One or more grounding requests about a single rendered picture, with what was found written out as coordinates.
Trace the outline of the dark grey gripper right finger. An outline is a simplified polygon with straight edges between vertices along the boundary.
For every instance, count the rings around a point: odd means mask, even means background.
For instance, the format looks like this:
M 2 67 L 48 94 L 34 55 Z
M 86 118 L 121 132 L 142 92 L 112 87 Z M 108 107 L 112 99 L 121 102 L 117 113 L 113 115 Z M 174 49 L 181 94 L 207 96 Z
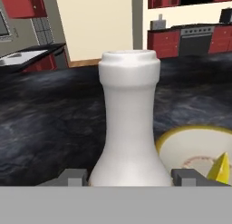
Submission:
M 174 185 L 180 187 L 226 186 L 226 183 L 208 180 L 194 169 L 172 169 L 171 177 Z

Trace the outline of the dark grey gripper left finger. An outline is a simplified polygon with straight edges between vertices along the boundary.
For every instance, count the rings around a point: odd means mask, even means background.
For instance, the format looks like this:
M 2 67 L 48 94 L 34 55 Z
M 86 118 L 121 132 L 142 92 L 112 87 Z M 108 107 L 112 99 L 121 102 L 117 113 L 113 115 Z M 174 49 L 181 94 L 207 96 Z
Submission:
M 87 186 L 88 172 L 86 169 L 66 169 L 59 177 L 41 183 L 46 187 L 83 187 Z

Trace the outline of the white liquor bottle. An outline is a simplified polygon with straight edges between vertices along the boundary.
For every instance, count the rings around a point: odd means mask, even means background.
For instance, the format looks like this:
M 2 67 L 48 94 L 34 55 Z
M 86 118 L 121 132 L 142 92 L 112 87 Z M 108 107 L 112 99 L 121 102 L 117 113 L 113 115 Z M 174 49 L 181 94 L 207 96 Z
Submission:
M 106 140 L 89 178 L 97 186 L 170 186 L 155 149 L 153 108 L 160 60 L 153 50 L 106 52 L 99 62 Z

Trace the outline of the white bowl with yellow rim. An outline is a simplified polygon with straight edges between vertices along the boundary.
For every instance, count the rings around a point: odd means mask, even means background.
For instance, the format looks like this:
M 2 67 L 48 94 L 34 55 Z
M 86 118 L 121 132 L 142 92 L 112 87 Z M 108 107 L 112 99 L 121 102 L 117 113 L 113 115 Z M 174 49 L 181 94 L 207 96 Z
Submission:
M 213 164 L 226 153 L 227 184 L 232 186 L 232 130 L 215 126 L 183 126 L 163 133 L 155 143 L 168 171 L 194 169 L 207 177 Z

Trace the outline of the yellow lemon wedge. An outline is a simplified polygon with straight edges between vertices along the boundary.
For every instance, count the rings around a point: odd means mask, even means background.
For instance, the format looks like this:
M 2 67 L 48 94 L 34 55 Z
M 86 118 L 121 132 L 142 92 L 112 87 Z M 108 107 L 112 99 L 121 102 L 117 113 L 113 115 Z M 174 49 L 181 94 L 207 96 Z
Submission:
M 230 163 L 226 152 L 222 153 L 213 163 L 208 172 L 207 178 L 225 184 L 229 183 L 230 179 Z

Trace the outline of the red base cabinet run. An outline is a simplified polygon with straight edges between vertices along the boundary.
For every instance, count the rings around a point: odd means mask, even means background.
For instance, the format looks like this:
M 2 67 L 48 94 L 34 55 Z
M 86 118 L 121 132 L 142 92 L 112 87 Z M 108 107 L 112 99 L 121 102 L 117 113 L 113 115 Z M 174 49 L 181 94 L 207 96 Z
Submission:
M 183 24 L 162 30 L 149 30 L 147 48 L 154 50 L 159 58 L 179 56 L 180 31 L 184 28 L 214 26 L 210 47 L 207 54 L 232 51 L 232 24 Z

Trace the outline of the grey oven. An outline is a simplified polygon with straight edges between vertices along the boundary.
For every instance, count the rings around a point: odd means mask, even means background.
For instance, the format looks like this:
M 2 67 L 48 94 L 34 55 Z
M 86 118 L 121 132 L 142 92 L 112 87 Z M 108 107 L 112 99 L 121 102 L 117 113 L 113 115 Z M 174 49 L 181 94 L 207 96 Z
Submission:
M 180 31 L 179 56 L 207 54 L 214 26 L 184 28 Z

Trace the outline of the grey knife block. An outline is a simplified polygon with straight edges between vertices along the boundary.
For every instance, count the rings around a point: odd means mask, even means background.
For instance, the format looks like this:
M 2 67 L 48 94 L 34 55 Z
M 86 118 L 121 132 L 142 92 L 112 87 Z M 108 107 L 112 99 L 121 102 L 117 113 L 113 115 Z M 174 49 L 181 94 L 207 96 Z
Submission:
M 151 30 L 162 30 L 166 28 L 166 20 L 163 18 L 162 14 L 159 14 L 157 20 L 152 20 L 150 22 L 150 29 Z

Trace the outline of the black small appliance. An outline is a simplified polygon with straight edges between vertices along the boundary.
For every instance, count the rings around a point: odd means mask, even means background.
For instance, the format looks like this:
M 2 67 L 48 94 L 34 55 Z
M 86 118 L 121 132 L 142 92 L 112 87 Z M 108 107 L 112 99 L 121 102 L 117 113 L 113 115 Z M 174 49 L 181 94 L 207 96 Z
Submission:
M 221 10 L 219 22 L 224 24 L 232 23 L 232 8 L 226 8 Z

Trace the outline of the red upper wall cabinet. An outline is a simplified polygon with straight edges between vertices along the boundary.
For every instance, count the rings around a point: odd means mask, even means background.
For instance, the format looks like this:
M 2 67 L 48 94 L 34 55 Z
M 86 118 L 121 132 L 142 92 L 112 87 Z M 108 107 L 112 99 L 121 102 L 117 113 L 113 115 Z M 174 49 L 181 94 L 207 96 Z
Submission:
M 27 19 L 46 17 L 44 0 L 2 0 L 10 18 Z

